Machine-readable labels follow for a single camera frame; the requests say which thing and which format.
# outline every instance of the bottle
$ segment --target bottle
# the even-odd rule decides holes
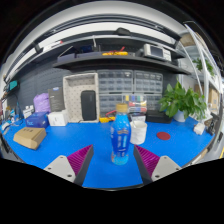
[[[131,126],[128,120],[128,105],[119,103],[116,105],[116,118],[111,125],[112,154],[111,160],[116,165],[128,162],[128,147],[131,138]]]

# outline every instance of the white cup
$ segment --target white cup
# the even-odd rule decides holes
[[[130,125],[131,125],[130,142],[134,145],[140,145],[144,143],[147,131],[147,124],[143,121],[135,121],[135,126],[133,122],[131,122]]]

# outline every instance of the bottle label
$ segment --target bottle label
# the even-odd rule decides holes
[[[111,139],[115,156],[124,157],[127,154],[130,142],[130,130],[123,128],[119,131],[115,131],[114,128],[111,127]]]

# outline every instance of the table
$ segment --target table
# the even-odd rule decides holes
[[[83,187],[120,188],[142,184],[141,175],[133,156],[134,145],[129,146],[129,161],[118,166],[111,162],[112,144],[109,123],[69,123],[65,127],[46,128],[47,136],[37,150],[26,148],[13,141],[14,134],[25,127],[12,126],[3,135],[12,150],[27,164],[44,169],[59,155],[69,156],[73,152],[93,144],[94,155],[89,165]],[[170,124],[147,122],[146,140],[140,146],[158,156],[169,156],[179,166],[183,166],[203,151],[213,136],[206,131],[202,135],[193,132],[192,118],[180,123],[172,120]],[[157,138],[160,131],[171,135],[170,140]]]

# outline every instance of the purple box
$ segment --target purple box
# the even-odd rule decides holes
[[[49,125],[49,112],[36,112],[26,118],[26,126],[31,128],[46,128]]]

